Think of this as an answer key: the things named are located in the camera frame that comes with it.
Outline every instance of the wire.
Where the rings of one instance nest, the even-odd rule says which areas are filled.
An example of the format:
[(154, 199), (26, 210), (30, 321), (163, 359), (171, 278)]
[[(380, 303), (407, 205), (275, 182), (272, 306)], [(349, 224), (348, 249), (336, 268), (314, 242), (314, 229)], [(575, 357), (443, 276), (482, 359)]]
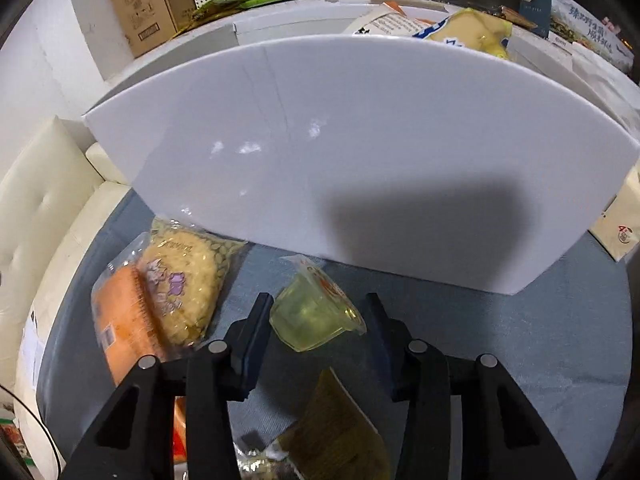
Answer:
[(51, 444), (51, 449), (53, 450), (53, 456), (56, 457), (56, 463), (58, 464), (58, 476), (56, 478), (59, 478), (60, 475), (62, 474), (62, 467), (60, 467), (60, 459), (58, 458), (58, 452), (56, 451), (56, 445), (53, 443), (53, 440), (49, 436), (49, 431), (47, 431), (47, 428), (44, 427), (44, 424), (40, 421), (40, 419), (37, 416), (35, 416), (33, 414), (33, 412), (29, 409), (29, 407), (24, 402), (22, 402), (20, 400), (20, 397), (18, 397), (16, 394), (14, 394), (12, 391), (10, 391), (8, 388), (5, 388), (4, 386), (2, 386), (2, 384), (0, 384), (0, 388), (2, 388), (9, 395), (11, 395), (15, 400), (20, 402), (22, 407), (29, 412), (29, 414), (33, 417), (33, 419), (40, 425), (40, 427), (42, 428), (42, 431), (44, 431), (44, 434), (46, 435), (49, 443)]

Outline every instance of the yellow snack bag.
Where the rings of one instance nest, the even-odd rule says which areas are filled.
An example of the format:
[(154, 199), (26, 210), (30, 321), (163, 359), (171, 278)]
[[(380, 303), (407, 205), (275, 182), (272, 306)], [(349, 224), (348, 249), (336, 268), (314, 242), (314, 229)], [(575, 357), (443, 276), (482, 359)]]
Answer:
[(201, 338), (216, 309), (231, 256), (244, 245), (156, 218), (138, 262), (166, 338), (187, 346)]
[(513, 24), (475, 9), (463, 9), (425, 28), (414, 38), (466, 46), (502, 59), (509, 59), (501, 41), (511, 36)]

